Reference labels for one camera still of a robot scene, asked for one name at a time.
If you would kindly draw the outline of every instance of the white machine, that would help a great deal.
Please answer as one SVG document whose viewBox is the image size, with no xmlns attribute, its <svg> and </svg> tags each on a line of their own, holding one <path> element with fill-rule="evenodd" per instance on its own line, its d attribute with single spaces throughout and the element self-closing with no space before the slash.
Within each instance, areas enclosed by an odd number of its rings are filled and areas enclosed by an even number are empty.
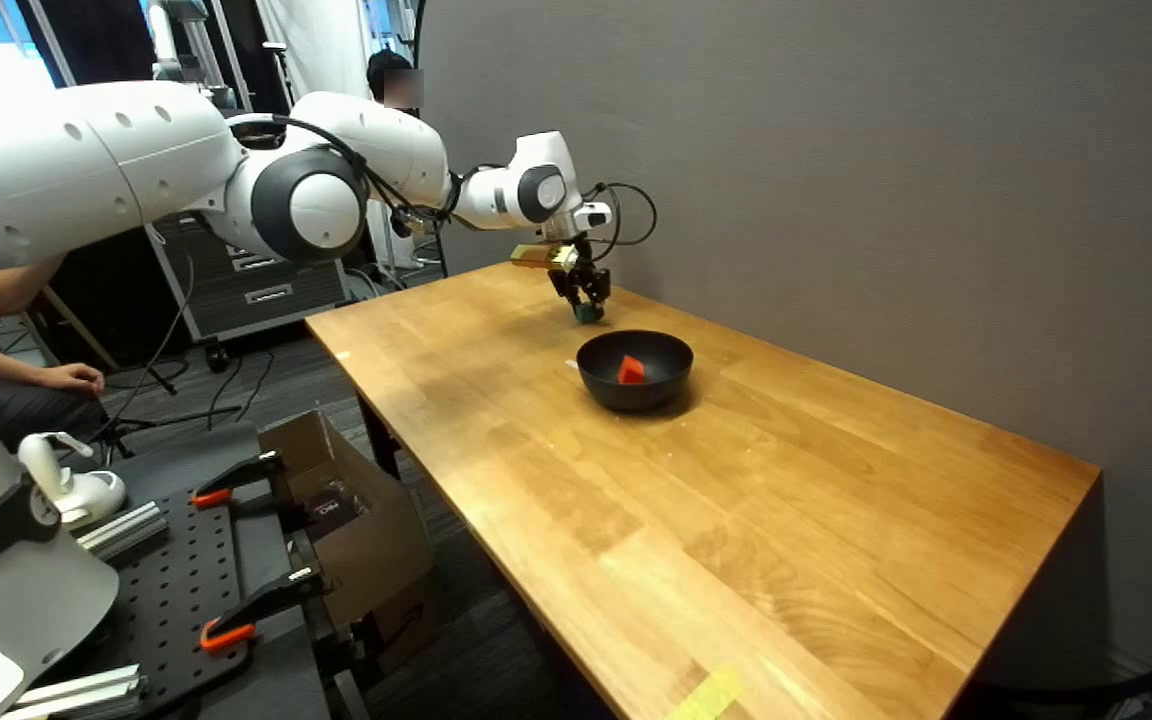
<svg viewBox="0 0 1152 720">
<path fill-rule="evenodd" d="M 62 461 L 57 447 L 94 457 L 94 447 L 67 431 L 28 431 L 17 442 L 17 461 L 28 466 L 34 483 L 57 502 L 62 522 L 67 533 L 104 522 L 112 510 L 126 506 L 128 483 L 122 479 L 122 472 L 112 466 L 75 472 Z"/>
<path fill-rule="evenodd" d="M 358 94 L 306 94 L 291 117 L 220 117 L 193 82 L 88 82 L 0 112 L 0 268 L 175 213 L 252 252 L 336 257 L 359 240 L 369 195 L 407 221 L 537 227 L 550 240 L 614 214 L 578 193 L 555 133 L 519 134 L 508 167 L 453 174 L 425 121 Z M 0 447 L 0 708 L 115 600 L 115 570 L 73 545 L 34 472 Z"/>
</svg>

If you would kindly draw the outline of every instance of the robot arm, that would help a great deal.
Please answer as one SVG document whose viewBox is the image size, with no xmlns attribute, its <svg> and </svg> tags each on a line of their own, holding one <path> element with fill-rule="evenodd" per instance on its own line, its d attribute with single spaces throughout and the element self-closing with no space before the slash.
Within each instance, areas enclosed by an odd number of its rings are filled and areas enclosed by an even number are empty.
<svg viewBox="0 0 1152 720">
<path fill-rule="evenodd" d="M 245 126 L 286 123 L 280 149 Z M 202 213 L 227 242 L 266 257 L 336 257 L 364 234 L 364 199 L 470 227 L 579 234 L 566 134 L 524 134 L 508 167 L 450 171 L 446 140 L 415 117 L 306 94 L 291 117 L 224 121 L 193 82 L 85 82 L 0 112 L 0 268 L 35 263 L 172 213 Z"/>
</svg>

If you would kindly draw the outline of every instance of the black cable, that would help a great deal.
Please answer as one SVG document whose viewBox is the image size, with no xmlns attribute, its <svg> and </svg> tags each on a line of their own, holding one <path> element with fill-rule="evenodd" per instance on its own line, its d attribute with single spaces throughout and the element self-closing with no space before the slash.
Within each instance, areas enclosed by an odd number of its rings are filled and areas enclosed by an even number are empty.
<svg viewBox="0 0 1152 720">
<path fill-rule="evenodd" d="M 432 223 L 432 252 L 440 257 L 440 273 L 453 274 L 450 273 L 450 246 L 446 246 L 446 221 Z"/>
<path fill-rule="evenodd" d="M 446 221 L 446 214 L 455 213 L 455 195 L 459 195 L 459 180 L 455 174 L 453 174 L 450 207 L 432 213 L 432 207 L 415 207 L 401 186 L 392 186 L 380 171 L 372 171 L 369 160 L 358 149 L 349 149 L 340 134 L 315 126 L 315 123 L 306 123 L 297 117 L 235 117 L 235 121 L 227 121 L 227 126 L 249 126 L 249 123 L 306 126 L 306 133 L 328 140 L 349 160 L 349 167 L 376 186 L 380 205 L 390 205 L 392 213 L 413 213 L 421 221 Z"/>
<path fill-rule="evenodd" d="M 619 193 L 635 193 L 643 205 L 650 205 L 650 227 L 639 234 L 619 234 L 623 223 L 619 223 Z M 592 205 L 595 195 L 608 195 L 614 199 L 614 234 L 608 240 L 587 240 L 587 242 L 605 242 L 595 259 L 608 259 L 619 242 L 650 242 L 656 234 L 656 223 L 660 223 L 660 207 L 653 199 L 653 193 L 643 193 L 639 183 L 623 183 L 623 180 L 605 180 L 587 193 L 586 205 Z"/>
<path fill-rule="evenodd" d="M 266 369 L 260 369 L 260 374 L 257 374 L 257 383 L 252 383 L 245 406 L 240 406 L 231 420 L 245 420 L 245 416 L 249 416 L 249 406 L 252 406 L 252 399 L 260 395 L 260 387 L 266 387 L 266 379 L 269 379 L 278 355 L 280 355 L 280 348 L 269 348 Z"/>
<path fill-rule="evenodd" d="M 227 374 L 217 383 L 217 391 L 211 391 L 211 399 L 209 399 L 209 427 L 217 424 L 217 410 L 220 410 L 220 395 L 224 395 L 224 387 L 240 374 L 240 369 L 245 369 L 245 355 L 227 369 Z"/>
<path fill-rule="evenodd" d="M 138 399 L 138 383 L 128 387 L 128 395 L 122 399 L 122 406 L 115 410 L 104 410 L 104 424 L 101 427 L 94 427 L 88 435 L 80 435 L 80 438 L 88 438 L 88 442 L 115 442 L 115 447 L 126 447 L 122 442 L 122 420 L 126 420 L 126 410 L 132 406 L 132 399 Z"/>
<path fill-rule="evenodd" d="M 184 304 L 193 304 L 197 283 L 202 283 L 202 268 L 193 263 L 193 257 L 184 257 Z M 175 369 L 172 374 L 156 373 L 156 364 L 161 364 L 161 355 L 170 353 L 179 318 L 184 318 L 184 308 L 175 308 L 170 333 L 161 337 L 161 343 L 156 343 L 156 348 L 148 353 L 148 361 L 145 361 L 145 373 L 148 373 L 156 383 L 166 383 L 172 395 L 175 395 L 172 379 L 189 373 L 189 361 L 179 355 L 179 369 Z"/>
</svg>

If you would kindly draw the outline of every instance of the wooden tabletop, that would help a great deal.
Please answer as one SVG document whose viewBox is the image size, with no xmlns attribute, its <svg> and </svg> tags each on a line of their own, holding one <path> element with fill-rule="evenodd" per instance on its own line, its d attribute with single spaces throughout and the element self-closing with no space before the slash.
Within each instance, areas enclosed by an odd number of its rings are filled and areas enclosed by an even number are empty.
<svg viewBox="0 0 1152 720">
<path fill-rule="evenodd" d="M 359 395 L 623 716 L 943 716 L 1100 466 L 616 289 L 537 268 L 313 317 Z M 614 416 L 578 348 L 694 343 Z"/>
</svg>

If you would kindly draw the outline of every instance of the white wall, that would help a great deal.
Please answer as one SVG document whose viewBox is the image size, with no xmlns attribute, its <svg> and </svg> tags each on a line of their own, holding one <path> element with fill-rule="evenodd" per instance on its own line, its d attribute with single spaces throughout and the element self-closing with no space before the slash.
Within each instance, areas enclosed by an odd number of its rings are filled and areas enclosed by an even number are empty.
<svg viewBox="0 0 1152 720">
<path fill-rule="evenodd" d="M 260 0 L 269 36 L 290 42 L 290 75 L 297 94 L 306 91 L 369 91 L 364 36 L 369 18 L 359 0 Z"/>
<path fill-rule="evenodd" d="M 430 2 L 455 167 L 566 126 L 619 281 L 1109 466 L 995 670 L 1152 663 L 1152 2 Z M 455 268 L 508 240 L 453 234 Z"/>
</svg>

